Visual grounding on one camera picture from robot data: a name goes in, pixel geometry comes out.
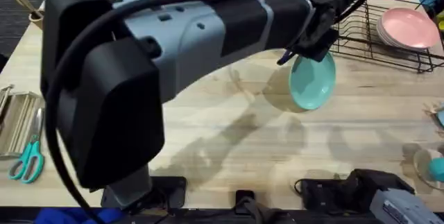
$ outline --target wooden table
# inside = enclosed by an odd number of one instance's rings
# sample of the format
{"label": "wooden table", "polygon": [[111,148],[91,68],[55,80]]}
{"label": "wooden table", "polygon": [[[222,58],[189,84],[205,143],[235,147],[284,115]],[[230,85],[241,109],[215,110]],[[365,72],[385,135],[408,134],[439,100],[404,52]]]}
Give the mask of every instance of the wooden table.
{"label": "wooden table", "polygon": [[[30,25],[0,86],[40,93],[41,42],[40,29]],[[428,207],[444,211],[443,192],[422,183],[411,165],[415,150],[444,144],[423,112],[425,103],[444,99],[444,69],[418,75],[336,56],[333,96],[301,112],[289,96],[291,64],[275,64],[281,55],[267,51],[222,68],[164,105],[166,144],[149,166],[153,175],[188,179],[185,207],[230,207],[237,189],[251,189],[265,205],[300,209],[297,179],[368,168],[398,174]],[[0,205],[77,205],[43,144],[46,164],[33,184],[9,180],[10,162],[0,162]],[[99,206],[100,191],[82,193]]]}

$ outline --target dish rack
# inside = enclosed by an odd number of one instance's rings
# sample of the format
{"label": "dish rack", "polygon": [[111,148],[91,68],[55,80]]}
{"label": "dish rack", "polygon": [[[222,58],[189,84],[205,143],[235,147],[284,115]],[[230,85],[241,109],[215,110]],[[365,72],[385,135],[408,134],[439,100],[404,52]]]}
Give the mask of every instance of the dish rack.
{"label": "dish rack", "polygon": [[339,31],[339,38],[330,51],[344,58],[364,59],[367,62],[384,63],[400,69],[413,69],[419,74],[444,67],[444,44],[441,34],[441,41],[435,46],[424,51],[412,51],[383,43],[376,31],[377,20],[390,8],[407,7],[423,13],[428,9],[429,13],[436,15],[432,8],[423,4],[424,1],[365,0],[358,9],[334,25]]}

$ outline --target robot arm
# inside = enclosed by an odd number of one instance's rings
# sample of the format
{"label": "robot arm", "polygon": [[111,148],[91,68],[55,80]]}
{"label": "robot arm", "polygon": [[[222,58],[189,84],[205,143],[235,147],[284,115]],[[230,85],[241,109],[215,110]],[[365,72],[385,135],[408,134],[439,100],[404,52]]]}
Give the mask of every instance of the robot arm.
{"label": "robot arm", "polygon": [[[79,32],[131,1],[46,0],[45,97]],[[205,74],[267,49],[322,60],[338,35],[331,25],[352,1],[191,1],[137,12],[97,35],[59,99],[58,130],[80,184],[101,188],[151,161],[164,144],[162,103]]]}

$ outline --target teal scissors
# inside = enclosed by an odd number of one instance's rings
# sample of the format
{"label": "teal scissors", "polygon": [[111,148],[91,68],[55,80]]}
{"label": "teal scissors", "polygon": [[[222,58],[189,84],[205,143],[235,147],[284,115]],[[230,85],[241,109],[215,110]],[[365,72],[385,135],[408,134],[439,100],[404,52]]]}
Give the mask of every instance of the teal scissors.
{"label": "teal scissors", "polygon": [[9,170],[9,178],[32,183],[43,169],[44,156],[40,153],[40,134],[43,126],[43,108],[35,112],[31,123],[31,137],[25,151]]}

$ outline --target black cable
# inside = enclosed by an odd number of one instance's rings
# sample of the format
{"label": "black cable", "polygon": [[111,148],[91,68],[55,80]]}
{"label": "black cable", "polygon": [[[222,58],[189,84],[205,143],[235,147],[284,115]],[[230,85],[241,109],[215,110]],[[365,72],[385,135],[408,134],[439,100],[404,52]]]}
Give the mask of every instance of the black cable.
{"label": "black cable", "polygon": [[106,12],[99,18],[88,25],[77,37],[73,40],[71,45],[67,48],[61,57],[46,94],[46,110],[45,110],[45,131],[46,140],[48,141],[48,148],[51,154],[55,169],[57,170],[63,184],[66,186],[68,192],[73,196],[76,202],[85,210],[87,215],[96,223],[103,224],[104,222],[92,211],[86,200],[77,190],[76,185],[69,176],[67,167],[63,161],[60,147],[58,145],[58,138],[56,133],[57,114],[58,114],[58,99],[62,91],[64,81],[66,80],[68,70],[72,67],[73,62],[78,62],[78,59],[85,59],[85,46],[92,41],[95,35],[110,26],[117,20],[123,19],[135,12],[147,9],[153,6],[161,6],[169,3],[180,3],[186,1],[203,1],[215,3],[224,0],[137,0],[127,3],[117,9]]}
{"label": "black cable", "polygon": [[297,180],[295,183],[294,183],[294,185],[293,185],[293,188],[294,188],[294,191],[299,195],[299,196],[302,196],[302,194],[301,194],[301,192],[299,191],[299,189],[298,189],[298,183],[299,182],[302,182],[302,180],[304,180],[304,179],[299,179],[299,180]]}
{"label": "black cable", "polygon": [[165,214],[164,216],[160,217],[156,222],[154,222],[154,224],[159,224],[162,221],[165,221],[170,216],[171,216],[170,214]]}

